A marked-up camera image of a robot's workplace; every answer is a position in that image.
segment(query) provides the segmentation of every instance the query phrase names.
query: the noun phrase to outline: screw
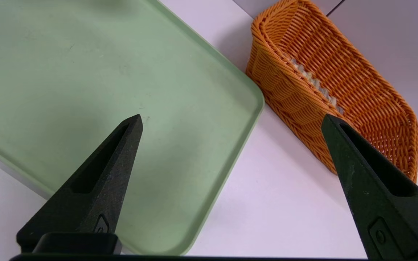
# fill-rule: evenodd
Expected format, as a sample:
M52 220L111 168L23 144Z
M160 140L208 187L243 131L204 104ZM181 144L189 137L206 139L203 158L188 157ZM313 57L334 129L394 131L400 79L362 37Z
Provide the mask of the screw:
M377 230L377 232L375 233L375 236L377 237L377 241L380 244L382 244L382 245L385 244L386 238L385 238L385 234L383 233L383 231Z

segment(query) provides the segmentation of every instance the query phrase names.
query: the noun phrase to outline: orange woven basket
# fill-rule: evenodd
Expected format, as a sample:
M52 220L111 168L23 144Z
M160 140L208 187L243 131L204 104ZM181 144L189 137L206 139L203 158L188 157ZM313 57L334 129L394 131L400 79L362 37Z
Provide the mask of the orange woven basket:
M418 123L396 90L309 0L281 0L252 23L246 74L295 135L336 173L320 129L326 114L347 121L413 182L417 179ZM327 88L340 114L293 66Z

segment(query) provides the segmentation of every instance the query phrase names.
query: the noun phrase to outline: white table surface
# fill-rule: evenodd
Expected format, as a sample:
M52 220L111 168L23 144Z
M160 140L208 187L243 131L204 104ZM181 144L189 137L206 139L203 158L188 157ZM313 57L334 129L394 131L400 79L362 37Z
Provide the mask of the white table surface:
M234 2L162 2L244 70L252 18ZM0 260L45 202L26 186L0 162ZM338 178L267 106L188 255L366 258Z

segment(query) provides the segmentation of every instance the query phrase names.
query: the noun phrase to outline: plastic tray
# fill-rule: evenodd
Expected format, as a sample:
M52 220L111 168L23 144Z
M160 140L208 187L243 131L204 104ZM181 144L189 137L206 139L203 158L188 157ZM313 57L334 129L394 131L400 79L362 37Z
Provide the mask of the plastic tray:
M190 248L263 104L157 1L0 0L0 160L52 194L141 114L116 229L137 254Z

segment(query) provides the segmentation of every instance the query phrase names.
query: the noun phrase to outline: white wall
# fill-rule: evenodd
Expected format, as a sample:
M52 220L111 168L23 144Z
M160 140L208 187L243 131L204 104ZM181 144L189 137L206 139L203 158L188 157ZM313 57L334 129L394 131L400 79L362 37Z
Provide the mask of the white wall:
M346 0L329 18L418 119L418 0Z
M252 18L257 14L277 3L278 0L233 0ZM324 14L330 12L333 7L338 5L340 0L312 0Z

